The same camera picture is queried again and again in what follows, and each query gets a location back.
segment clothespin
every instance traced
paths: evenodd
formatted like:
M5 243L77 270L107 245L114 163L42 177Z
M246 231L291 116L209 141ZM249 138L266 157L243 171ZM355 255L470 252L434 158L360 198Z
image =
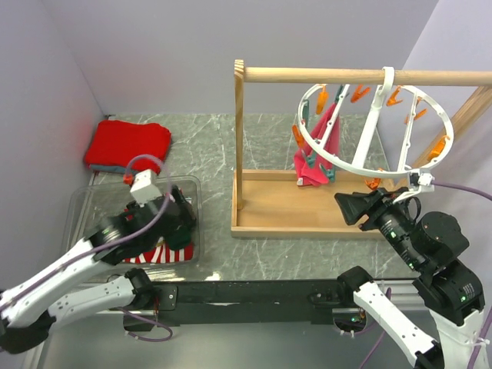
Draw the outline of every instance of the clothespin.
M369 91L371 90L370 87L367 87L362 91L362 86L363 85L357 86L357 88L355 89L355 91L351 97L351 102L359 101L361 98L363 98L365 95L367 95L369 93Z
M328 100L328 92L326 91L326 85L323 85L323 89L321 90L320 94L317 96L316 114L321 114L327 100Z
M390 98L386 101L386 106L392 106L400 104L403 100L397 100L397 95L400 93L401 86L396 87L396 89L391 94Z
M419 102L421 102L421 101L422 101L422 98L417 98L417 104L416 104L415 106L417 107L417 106L418 106L418 104L419 104ZM419 118L422 118L422 117L425 115L425 113L427 113L427 108L422 109L421 111L419 111L419 112L415 115L415 117L414 117L414 121L416 121L416 120L417 120L417 119L419 119ZM407 117L405 118L405 124L406 124L406 125L408 124L408 115L407 115Z
M304 125L308 129L309 122L309 100L303 101L304 106L302 107L302 119L304 120Z
M344 86L340 85L338 88L337 94L335 95L335 104L338 103L338 99L340 98L341 92L344 90Z
M377 190L379 185L381 184L381 178L373 178L372 180L365 180L364 181L366 186L369 187L370 190L374 191Z
M309 156L306 155L303 149L301 149L302 157L306 161L306 164L309 168L314 167L314 162L316 161L316 151L312 151Z
M434 146L434 148L430 151L429 156L427 156L428 161L437 158L440 153L443 152L444 146L446 146L446 139L449 139L449 136L443 136L437 145Z
M326 169L322 164L320 164L320 170L331 183L335 182L335 166L333 166L332 169Z
M299 128L297 125L292 125L292 134L294 135L295 141L298 143L299 148L304 147L304 137L302 137L301 133L299 132Z

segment red cloth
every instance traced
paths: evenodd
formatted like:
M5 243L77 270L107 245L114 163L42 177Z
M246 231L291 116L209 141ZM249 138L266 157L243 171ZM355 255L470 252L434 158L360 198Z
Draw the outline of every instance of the red cloth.
M85 153L86 165L113 165L126 167L137 155L150 154L165 160L171 132L157 123L136 125L127 121L102 121L99 123L92 143ZM152 169L157 174L160 168L150 160L140 160L132 169Z
M336 106L337 104L334 103L327 109L314 129L311 131L312 138L319 138L320 140L323 138L324 132L327 129L327 123L330 121ZM328 151L330 154L338 155L340 149L339 146L340 117L337 117L333 123L333 128L331 129L330 137L324 146L324 150ZM310 168L308 163L304 160L304 156L302 156L301 149L296 151L294 154L294 166L298 174L298 179L302 179L301 182L298 182L298 186L320 186L327 184L329 180L320 169L320 164L322 164L327 170L332 169L333 164L317 155L307 143L304 144L303 150L305 155L311 155L314 153L316 155L316 160L314 162L314 167Z
M193 258L194 245L191 243L179 251L172 251L162 238L155 248L140 254L136 258L124 259L124 263L129 264L168 264L188 261Z

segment plastic container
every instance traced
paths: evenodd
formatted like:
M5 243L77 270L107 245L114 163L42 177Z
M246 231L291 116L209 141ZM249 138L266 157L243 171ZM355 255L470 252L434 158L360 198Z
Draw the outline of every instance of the plastic container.
M204 235L200 181L194 176L185 175L171 177L171 182L173 185L177 185L183 191L183 195L191 201L193 212L198 219L192 235L194 243L193 258L188 261L166 264L120 263L112 268L109 274L121 274L128 269L143 268L148 272L149 276L152 276L162 271L173 271L190 264L196 264L201 259L204 253ZM165 178L159 178L156 181L156 185L163 193L167 190ZM84 237L85 232L95 226L103 217L122 213L126 204L132 200L130 188L122 180L121 183L98 184L79 188L75 191L71 196L68 209L62 253L72 248L78 240Z

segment wooden base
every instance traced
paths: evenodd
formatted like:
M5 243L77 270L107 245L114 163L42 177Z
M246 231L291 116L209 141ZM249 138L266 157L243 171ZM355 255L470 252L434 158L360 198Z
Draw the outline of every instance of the wooden base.
M315 188L299 188L295 171L243 170L243 204L238 210L236 173L232 194L233 237L377 238L379 231L362 232L347 226L334 200L337 192L370 192L364 178L337 171L337 180ZM392 180L382 180L390 190Z

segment pink cloth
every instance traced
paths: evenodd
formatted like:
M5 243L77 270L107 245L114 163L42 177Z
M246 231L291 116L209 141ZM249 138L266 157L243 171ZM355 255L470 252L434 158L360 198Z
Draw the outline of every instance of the pink cloth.
M327 109L327 111L323 114L320 121L316 124L313 131L311 132L312 138L319 138L321 140L324 132L326 131L328 120L330 120L331 116L333 115L335 106L336 106L335 103L332 104L330 108ZM324 146L324 149L331 154L338 155L339 144L340 144L340 119L339 117L337 117L337 119L335 119L334 126L331 129L330 137L328 138L328 141ZM304 144L303 149L306 156L311 155L311 153L313 152L313 149L307 143ZM298 174L298 179L302 178L302 184L300 184L302 186L309 186L309 185L320 186L320 185L325 185L329 182L328 178L326 178L326 175L324 175L324 173L321 171L320 164L322 164L327 170L329 170L333 168L332 163L323 159L321 156L317 155L316 153L314 154L316 155L316 160L314 162L313 168L309 168L308 163L306 163L304 157L302 156L301 149L298 149L294 154L295 171Z

